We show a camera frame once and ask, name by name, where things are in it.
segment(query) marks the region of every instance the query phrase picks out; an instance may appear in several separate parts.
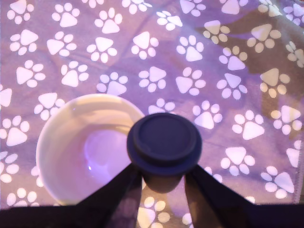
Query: purple tablecloth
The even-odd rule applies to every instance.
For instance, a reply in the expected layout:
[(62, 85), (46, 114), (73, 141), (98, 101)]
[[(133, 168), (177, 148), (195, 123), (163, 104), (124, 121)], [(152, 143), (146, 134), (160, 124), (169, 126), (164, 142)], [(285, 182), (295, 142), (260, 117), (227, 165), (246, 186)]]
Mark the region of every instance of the purple tablecloth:
[[(302, 2), (6, 0), (0, 19), (2, 209), (55, 204), (36, 143), (64, 103), (91, 93), (193, 121), (199, 164), (248, 200), (299, 201)], [(138, 227), (191, 227), (183, 182), (145, 187), (141, 201)]]

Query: bowl rim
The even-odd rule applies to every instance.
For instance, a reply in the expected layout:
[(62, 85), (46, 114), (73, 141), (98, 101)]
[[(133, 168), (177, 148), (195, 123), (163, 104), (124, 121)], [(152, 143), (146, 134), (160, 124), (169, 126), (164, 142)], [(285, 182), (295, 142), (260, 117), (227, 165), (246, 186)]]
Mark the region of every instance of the bowl rim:
[(122, 102), (124, 102), (125, 104), (127, 104), (128, 106), (130, 106), (132, 109), (134, 109), (139, 115), (141, 115), (142, 117), (144, 117), (144, 113), (136, 106), (134, 105), (132, 102), (128, 101), (127, 99), (124, 99), (122, 97), (119, 96), (115, 96), (115, 95), (109, 95), (109, 94), (87, 94), (87, 95), (83, 95), (83, 96), (79, 96), (76, 97), (70, 101), (68, 101), (67, 103), (64, 104), (64, 106), (62, 106), (58, 112), (56, 112), (54, 115), (50, 116), (50, 118), (47, 120), (47, 122), (44, 124), (39, 137), (38, 137), (38, 141), (37, 141), (37, 145), (36, 145), (36, 166), (39, 170), (39, 177), (42, 180), (42, 183), (45, 187), (45, 189), (47, 190), (47, 192), (51, 195), (51, 197), (53, 199), (55, 199), (55, 201), (57, 203), (59, 203), (60, 205), (66, 205), (66, 203), (64, 203), (63, 201), (61, 201), (56, 195), (55, 193), (53, 193), (53, 191), (51, 190), (51, 188), (48, 186), (48, 184), (45, 182), (44, 177), (42, 176), (41, 172), (40, 172), (40, 162), (39, 162), (39, 157), (42, 151), (42, 141), (45, 139), (45, 134), (47, 129), (49, 128), (49, 126), (54, 122), (55, 119), (58, 118), (58, 116), (60, 116), (72, 103), (74, 103), (75, 101), (79, 101), (79, 100), (85, 100), (85, 99), (90, 99), (90, 98), (99, 98), (99, 99), (104, 99), (104, 98), (110, 98), (113, 100), (120, 100)]

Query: white bowl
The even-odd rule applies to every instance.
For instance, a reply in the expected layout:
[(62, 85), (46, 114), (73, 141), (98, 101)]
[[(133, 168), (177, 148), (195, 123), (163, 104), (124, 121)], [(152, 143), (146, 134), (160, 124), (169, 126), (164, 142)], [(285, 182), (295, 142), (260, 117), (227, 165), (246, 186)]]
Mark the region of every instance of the white bowl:
[(144, 114), (112, 95), (78, 97), (43, 127), (36, 163), (44, 186), (60, 204), (76, 204), (106, 185), (127, 165), (126, 138)]

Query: black knob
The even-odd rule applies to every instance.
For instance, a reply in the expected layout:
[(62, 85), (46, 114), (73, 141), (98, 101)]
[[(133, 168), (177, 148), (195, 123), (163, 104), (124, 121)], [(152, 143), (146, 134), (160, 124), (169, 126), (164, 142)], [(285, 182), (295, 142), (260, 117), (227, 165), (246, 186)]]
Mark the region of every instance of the black knob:
[(134, 124), (127, 138), (132, 163), (157, 192), (172, 190), (195, 167), (201, 148), (197, 128), (184, 117), (169, 113), (144, 117)]

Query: black round cap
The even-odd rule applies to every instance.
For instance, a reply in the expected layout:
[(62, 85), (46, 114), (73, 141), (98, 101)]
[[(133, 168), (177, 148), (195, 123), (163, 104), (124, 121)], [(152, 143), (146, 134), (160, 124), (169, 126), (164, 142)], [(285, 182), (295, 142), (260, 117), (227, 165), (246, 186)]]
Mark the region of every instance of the black round cap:
[(128, 155), (141, 171), (157, 176), (189, 172), (197, 164), (202, 139), (187, 119), (170, 113), (152, 114), (131, 128)]

